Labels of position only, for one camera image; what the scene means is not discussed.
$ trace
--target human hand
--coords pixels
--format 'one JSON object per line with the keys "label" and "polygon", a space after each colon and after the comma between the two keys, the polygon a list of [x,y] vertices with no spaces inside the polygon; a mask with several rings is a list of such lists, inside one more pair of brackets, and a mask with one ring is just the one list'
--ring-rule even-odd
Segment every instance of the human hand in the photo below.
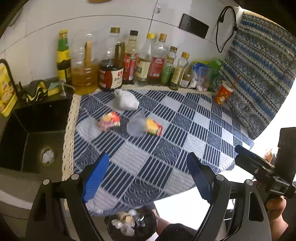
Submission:
{"label": "human hand", "polygon": [[277,241],[288,227],[288,224],[282,217],[282,213],[286,207],[286,204],[287,201],[283,196],[280,196],[270,199],[265,205],[267,209],[272,241]]}
{"label": "human hand", "polygon": [[284,199],[283,196],[270,199],[265,207],[267,209],[267,216],[269,222],[275,221],[277,218],[281,217],[281,214],[285,210],[287,201]]}

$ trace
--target red straw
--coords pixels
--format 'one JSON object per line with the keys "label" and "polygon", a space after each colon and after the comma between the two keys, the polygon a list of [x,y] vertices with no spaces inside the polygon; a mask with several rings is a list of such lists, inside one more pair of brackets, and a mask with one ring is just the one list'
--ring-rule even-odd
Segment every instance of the red straw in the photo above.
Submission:
{"label": "red straw", "polygon": [[238,82],[238,80],[241,78],[242,76],[241,75],[239,75],[235,80],[234,80],[234,82],[232,83],[232,85],[231,85],[231,89],[233,89],[233,87],[237,84],[237,82]]}

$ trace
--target green bottle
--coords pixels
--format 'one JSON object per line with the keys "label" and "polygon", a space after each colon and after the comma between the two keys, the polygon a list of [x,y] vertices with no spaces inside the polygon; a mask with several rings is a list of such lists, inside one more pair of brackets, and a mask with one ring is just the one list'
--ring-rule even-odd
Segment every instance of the green bottle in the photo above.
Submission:
{"label": "green bottle", "polygon": [[168,52],[165,58],[165,64],[163,66],[163,70],[161,72],[160,83],[163,85],[167,85],[170,79],[170,73],[172,71],[173,63],[177,57],[176,52],[178,48],[171,46],[170,51]]}
{"label": "green bottle", "polygon": [[60,82],[71,82],[71,57],[67,30],[59,32],[59,43],[57,48],[57,75]]}

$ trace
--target blue and white checkered tablecloth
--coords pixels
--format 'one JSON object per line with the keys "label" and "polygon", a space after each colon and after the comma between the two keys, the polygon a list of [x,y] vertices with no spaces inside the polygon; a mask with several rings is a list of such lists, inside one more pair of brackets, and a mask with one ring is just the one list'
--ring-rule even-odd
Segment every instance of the blue and white checkered tablecloth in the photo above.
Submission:
{"label": "blue and white checkered tablecloth", "polygon": [[[86,206],[93,215],[111,215],[138,208],[194,186],[186,156],[194,152],[217,174],[234,167],[234,147],[249,149],[253,141],[227,105],[212,96],[175,91],[129,90],[139,100],[135,111],[115,108],[113,92],[83,96],[74,136],[74,173],[92,164],[101,152],[110,156],[103,181]],[[115,110],[121,126],[102,132],[100,118]],[[132,137],[129,118],[139,110],[163,126],[160,137]]]}

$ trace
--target red label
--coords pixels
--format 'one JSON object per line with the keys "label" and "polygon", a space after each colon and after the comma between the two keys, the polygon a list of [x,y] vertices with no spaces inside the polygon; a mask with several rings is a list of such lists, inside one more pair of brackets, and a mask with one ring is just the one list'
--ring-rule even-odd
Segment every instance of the red label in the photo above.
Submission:
{"label": "red label", "polygon": [[119,70],[101,70],[99,71],[99,84],[105,89],[115,89],[121,86],[122,84],[122,71]]}
{"label": "red label", "polygon": [[160,77],[164,62],[164,58],[153,57],[149,69],[149,78],[158,79]]}
{"label": "red label", "polygon": [[133,80],[133,75],[135,73],[136,62],[138,54],[128,54],[124,55],[124,69],[123,69],[123,80],[130,81]]}

